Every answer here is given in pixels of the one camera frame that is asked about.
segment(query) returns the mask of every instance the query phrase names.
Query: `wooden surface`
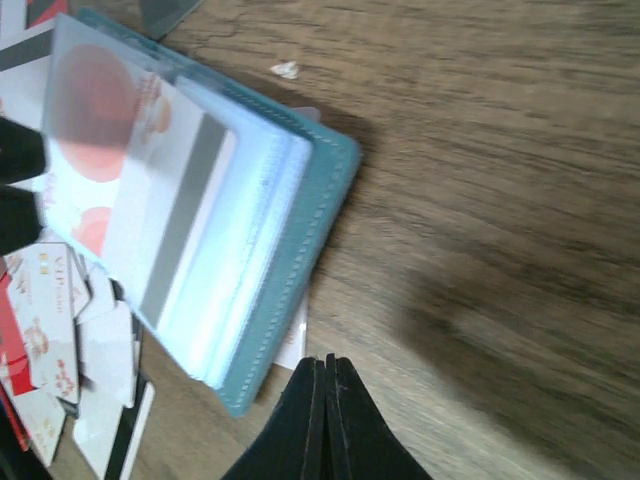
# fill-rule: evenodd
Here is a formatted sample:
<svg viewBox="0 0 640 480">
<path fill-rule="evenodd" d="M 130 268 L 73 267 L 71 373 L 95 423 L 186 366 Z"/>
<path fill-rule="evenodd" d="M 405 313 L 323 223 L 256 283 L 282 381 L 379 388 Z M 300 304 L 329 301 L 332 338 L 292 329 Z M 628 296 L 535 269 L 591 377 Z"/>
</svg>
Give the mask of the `wooden surface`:
<svg viewBox="0 0 640 480">
<path fill-rule="evenodd" d="M 207 0 L 165 40 L 364 146 L 309 352 L 353 360 L 436 480 L 640 477 L 639 25 L 634 0 Z M 233 420 L 148 338 L 143 368 L 139 479 L 220 477 L 288 378 Z M 68 438 L 52 470 L 89 478 Z"/>
</svg>

